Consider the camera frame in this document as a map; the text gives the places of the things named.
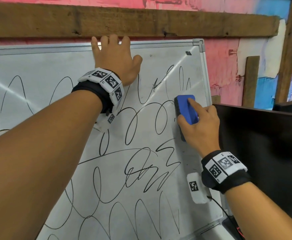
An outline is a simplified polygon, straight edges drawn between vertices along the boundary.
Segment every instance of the black cable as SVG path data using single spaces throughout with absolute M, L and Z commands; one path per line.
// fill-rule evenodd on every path
M 238 229 L 237 229 L 237 226 L 236 226 L 235 222 L 232 221 L 232 219 L 229 217 L 229 215 L 228 215 L 227 212 L 224 210 L 224 208 L 222 208 L 221 205 L 220 205 L 220 204 L 219 204 L 219 203 L 218 203 L 213 197 L 211 197 L 211 196 L 207 196 L 207 198 L 208 198 L 208 199 L 211 199 L 211 200 L 213 200 L 213 201 L 215 201 L 215 203 L 220 207 L 220 209 L 222 209 L 223 212 L 226 214 L 226 216 L 227 216 L 228 219 L 230 220 L 231 224 L 235 227 L 236 232 L 238 233 L 240 239 L 245 240 L 245 238 L 239 233 L 239 231 L 238 231 Z

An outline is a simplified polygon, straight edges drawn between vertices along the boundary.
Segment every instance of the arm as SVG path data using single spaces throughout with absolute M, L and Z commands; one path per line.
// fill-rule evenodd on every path
M 96 67 L 116 72 L 131 84 L 141 57 L 130 41 L 111 35 L 92 38 Z M 102 103 L 80 90 L 56 101 L 0 136 L 0 239 L 35 239 L 71 179 Z
M 219 118 L 216 108 L 203 108 L 194 100 L 189 103 L 198 113 L 199 122 L 189 125 L 178 116 L 183 135 L 200 156 L 220 150 Z M 245 183 L 225 193 L 229 206 L 247 240 L 292 240 L 292 218 L 253 183 Z

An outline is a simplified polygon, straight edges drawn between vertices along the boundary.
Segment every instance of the person's right arm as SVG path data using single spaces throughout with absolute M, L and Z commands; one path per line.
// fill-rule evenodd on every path
M 187 143 L 204 158 L 220 150 L 219 118 L 214 106 L 203 108 L 192 99 L 189 103 L 198 113 L 199 122 L 189 125 L 182 115 L 177 121 Z M 292 240 L 292 218 L 253 183 L 234 187 L 225 196 L 245 239 Z

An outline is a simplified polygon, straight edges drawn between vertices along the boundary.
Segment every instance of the person's left arm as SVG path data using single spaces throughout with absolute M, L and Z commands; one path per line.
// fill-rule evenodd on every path
M 130 41 L 92 38 L 96 67 L 116 72 L 123 85 L 140 70 Z M 71 179 L 102 102 L 79 90 L 54 102 L 0 136 L 0 239 L 35 239 Z

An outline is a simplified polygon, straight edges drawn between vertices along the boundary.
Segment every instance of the hand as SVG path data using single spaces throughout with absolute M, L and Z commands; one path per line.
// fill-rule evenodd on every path
M 219 118 L 215 106 L 203 108 L 195 100 L 189 98 L 188 102 L 196 110 L 199 122 L 188 124 L 184 116 L 179 115 L 177 123 L 189 145 L 195 148 L 204 158 L 209 153 L 220 150 L 219 147 Z
M 92 37 L 95 68 L 100 67 L 115 72 L 122 81 L 123 86 L 132 84 L 140 71 L 143 59 L 140 55 L 136 55 L 132 59 L 130 39 L 125 36 L 122 39 L 122 44 L 118 44 L 118 36 L 112 34 L 109 37 L 103 36 L 100 42 L 101 50 L 98 47 L 97 39 Z

